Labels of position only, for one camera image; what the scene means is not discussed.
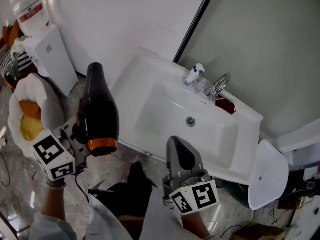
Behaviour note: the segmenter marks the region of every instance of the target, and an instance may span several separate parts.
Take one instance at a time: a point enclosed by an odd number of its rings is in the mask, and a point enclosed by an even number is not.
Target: white wall
[[[10,0],[0,13],[14,20]],[[173,60],[203,0],[47,0],[71,61],[86,74],[100,62],[113,83],[141,46]]]
[[[264,116],[271,137],[320,118],[320,0],[212,0],[180,64]]]

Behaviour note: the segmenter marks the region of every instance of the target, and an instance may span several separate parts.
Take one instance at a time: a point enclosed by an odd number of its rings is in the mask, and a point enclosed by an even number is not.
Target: chrome faucet
[[[218,94],[221,93],[224,88],[226,88],[230,80],[231,75],[229,73],[224,74],[221,78],[204,89],[204,95],[208,97],[212,96],[213,101],[216,101],[218,99]]]

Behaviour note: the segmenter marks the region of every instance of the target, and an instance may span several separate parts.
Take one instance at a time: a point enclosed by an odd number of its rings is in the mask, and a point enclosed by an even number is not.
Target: yellow object
[[[41,120],[34,119],[26,114],[21,118],[20,131],[26,141],[33,141],[43,129]]]

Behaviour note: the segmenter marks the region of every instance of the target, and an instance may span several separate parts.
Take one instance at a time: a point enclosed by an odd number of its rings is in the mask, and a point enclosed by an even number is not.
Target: soap dispenser
[[[202,64],[197,63],[193,69],[190,70],[189,75],[183,80],[186,86],[190,86],[201,74],[205,72],[205,68]]]

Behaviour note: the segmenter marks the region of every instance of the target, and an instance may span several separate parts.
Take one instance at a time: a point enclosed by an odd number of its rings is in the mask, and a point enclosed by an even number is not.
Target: white sink
[[[120,142],[166,159],[169,137],[178,136],[201,154],[217,178],[248,185],[263,117],[223,91],[235,105],[229,114],[183,84],[186,69],[140,49],[111,88],[119,110]],[[187,118],[194,118],[193,127]]]

